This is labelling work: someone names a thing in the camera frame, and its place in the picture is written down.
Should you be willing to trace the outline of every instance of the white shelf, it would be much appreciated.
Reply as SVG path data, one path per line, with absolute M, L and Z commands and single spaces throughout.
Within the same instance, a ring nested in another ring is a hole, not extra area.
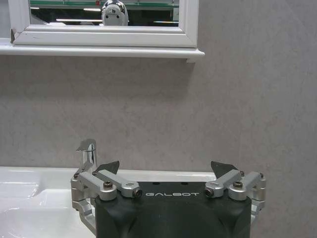
M 175 58 L 193 63 L 205 53 L 195 48 L 13 45 L 10 39 L 0 38 L 0 55 Z

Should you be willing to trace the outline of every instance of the black screw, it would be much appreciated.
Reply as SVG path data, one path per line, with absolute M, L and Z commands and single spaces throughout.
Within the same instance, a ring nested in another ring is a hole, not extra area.
M 243 183 L 241 183 L 241 182 L 234 182 L 233 183 L 233 186 L 235 187 L 235 188 L 242 188 L 243 187 Z
M 206 197 L 212 197 L 213 196 L 213 190 L 210 188 L 205 189 L 205 195 Z
M 134 197 L 134 198 L 141 197 L 141 196 L 142 196 L 142 193 L 143 193 L 142 190 L 137 189 L 137 190 L 133 191 L 133 197 Z
M 113 183 L 110 181 L 104 182 L 104 188 L 112 188 Z

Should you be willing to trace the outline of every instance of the mirror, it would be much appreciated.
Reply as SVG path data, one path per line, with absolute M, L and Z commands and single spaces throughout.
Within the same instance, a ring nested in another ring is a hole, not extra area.
M 30 0 L 31 24 L 177 27 L 179 0 Z

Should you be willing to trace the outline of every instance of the sink basin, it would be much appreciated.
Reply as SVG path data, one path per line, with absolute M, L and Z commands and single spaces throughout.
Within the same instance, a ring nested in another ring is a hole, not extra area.
M 0 167 L 0 238 L 93 238 L 71 206 L 77 169 Z M 134 181 L 211 181 L 214 173 L 119 170 Z

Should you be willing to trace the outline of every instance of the white mirror frame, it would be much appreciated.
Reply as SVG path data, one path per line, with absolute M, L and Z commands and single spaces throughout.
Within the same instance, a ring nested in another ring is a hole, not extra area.
M 31 25 L 28 0 L 9 0 L 15 45 L 197 47 L 199 0 L 179 1 L 179 27 Z

